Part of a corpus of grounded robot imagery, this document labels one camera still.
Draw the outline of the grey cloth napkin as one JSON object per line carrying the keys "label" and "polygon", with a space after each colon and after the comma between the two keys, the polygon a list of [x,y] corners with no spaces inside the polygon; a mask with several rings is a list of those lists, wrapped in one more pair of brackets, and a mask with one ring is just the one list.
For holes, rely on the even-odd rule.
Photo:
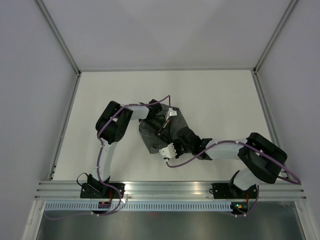
{"label": "grey cloth napkin", "polygon": [[178,131],[188,125],[178,107],[172,108],[176,115],[167,117],[169,108],[162,103],[149,106],[147,118],[139,120],[139,134],[150,154],[157,154],[160,149],[176,141]]}

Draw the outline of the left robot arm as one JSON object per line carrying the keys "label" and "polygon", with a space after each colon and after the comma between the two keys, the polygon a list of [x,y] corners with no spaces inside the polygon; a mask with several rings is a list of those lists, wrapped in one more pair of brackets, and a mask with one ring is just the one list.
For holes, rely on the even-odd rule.
{"label": "left robot arm", "polygon": [[117,143],[124,137],[131,121],[151,120],[162,109],[161,102],[152,99],[148,104],[131,103],[121,105],[110,101],[101,116],[95,129],[100,141],[100,150],[97,164],[87,177],[87,184],[98,198],[104,198],[109,193],[111,177],[111,162]]}

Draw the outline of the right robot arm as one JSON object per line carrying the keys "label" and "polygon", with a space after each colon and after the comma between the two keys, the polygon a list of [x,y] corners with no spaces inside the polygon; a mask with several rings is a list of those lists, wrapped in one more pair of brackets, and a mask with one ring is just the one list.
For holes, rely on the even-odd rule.
{"label": "right robot arm", "polygon": [[178,158],[192,154],[199,160],[239,160],[245,168],[236,171],[228,183],[228,192],[235,198],[241,197],[250,187],[274,184],[288,155],[281,148],[257,132],[240,140],[200,138],[189,127],[177,132],[173,147]]}

